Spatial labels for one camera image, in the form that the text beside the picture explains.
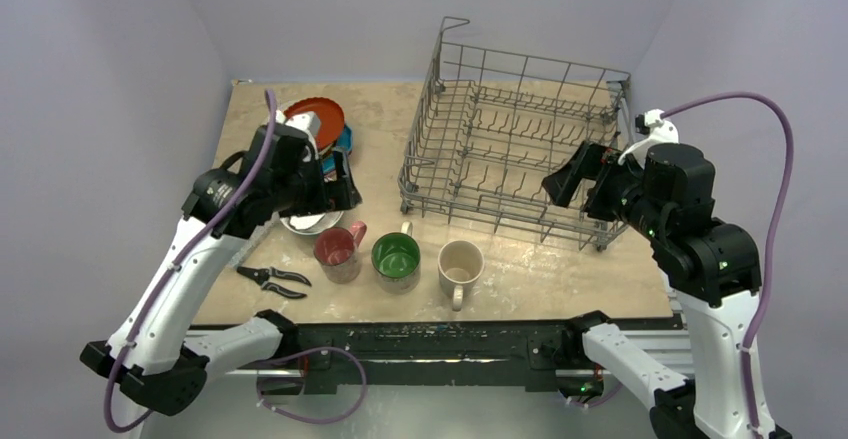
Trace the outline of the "white scalloped teal bowl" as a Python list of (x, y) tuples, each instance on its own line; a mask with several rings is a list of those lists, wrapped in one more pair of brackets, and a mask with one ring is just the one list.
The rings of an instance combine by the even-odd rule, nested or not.
[(343, 217), (343, 211), (327, 212), (301, 217), (281, 217), (281, 224), (290, 232), (300, 236), (317, 236), (335, 227)]

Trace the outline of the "pink ghost mug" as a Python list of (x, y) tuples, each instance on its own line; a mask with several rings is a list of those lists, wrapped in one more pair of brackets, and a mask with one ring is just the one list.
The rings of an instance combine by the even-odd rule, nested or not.
[(359, 246), (366, 233), (367, 225), (356, 221), (350, 228), (331, 227), (317, 237), (313, 255), (329, 281), (347, 284), (359, 276)]

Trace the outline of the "orange red plate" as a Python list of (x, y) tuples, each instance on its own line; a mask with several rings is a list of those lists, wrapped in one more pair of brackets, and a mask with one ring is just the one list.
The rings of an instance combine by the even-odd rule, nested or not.
[(320, 129), (315, 136), (316, 144), (321, 152), (331, 148), (341, 136), (345, 127), (345, 115), (341, 106), (326, 97), (308, 97), (284, 105), (282, 112), (286, 118), (314, 112), (320, 120)]

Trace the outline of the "green floral mug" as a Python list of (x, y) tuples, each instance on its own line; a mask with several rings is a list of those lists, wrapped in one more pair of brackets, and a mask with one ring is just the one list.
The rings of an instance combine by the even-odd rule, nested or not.
[(420, 281), (421, 249), (413, 238), (413, 224), (406, 221), (398, 232), (381, 236), (371, 251), (378, 285), (396, 295), (412, 291)]

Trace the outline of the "cream dragon mug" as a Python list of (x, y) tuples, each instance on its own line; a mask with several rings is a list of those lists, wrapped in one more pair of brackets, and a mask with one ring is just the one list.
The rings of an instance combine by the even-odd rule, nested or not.
[(485, 258), (474, 243), (455, 240), (440, 249), (437, 269), (442, 292), (451, 300), (452, 311), (459, 312), (484, 272)]

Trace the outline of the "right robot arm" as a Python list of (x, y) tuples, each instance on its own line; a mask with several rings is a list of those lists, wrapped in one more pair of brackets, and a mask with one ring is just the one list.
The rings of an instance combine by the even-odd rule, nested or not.
[(714, 165), (690, 145), (630, 154), (586, 141), (542, 182), (551, 202), (567, 206), (590, 181), (584, 213), (621, 221), (645, 237), (686, 320), (694, 373), (663, 366), (602, 312), (570, 320), (564, 358), (609, 371), (649, 414), (659, 438), (783, 438), (768, 409), (752, 339), (765, 301), (759, 251), (751, 235), (713, 214)]

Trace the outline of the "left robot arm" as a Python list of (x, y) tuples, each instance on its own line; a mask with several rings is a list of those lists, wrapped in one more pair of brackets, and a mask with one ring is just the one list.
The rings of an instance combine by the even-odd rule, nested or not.
[(201, 339), (187, 333), (217, 277), (257, 227), (274, 215), (360, 203), (346, 151), (334, 149), (332, 157), (335, 176), (327, 179), (309, 131), (271, 123), (256, 129), (247, 150), (195, 180), (143, 297), (115, 333), (81, 352), (82, 363), (107, 381), (102, 410), (110, 428), (116, 427), (115, 393), (145, 414), (173, 416), (228, 372), (252, 363), (284, 368), (306, 355), (297, 326), (271, 310)]

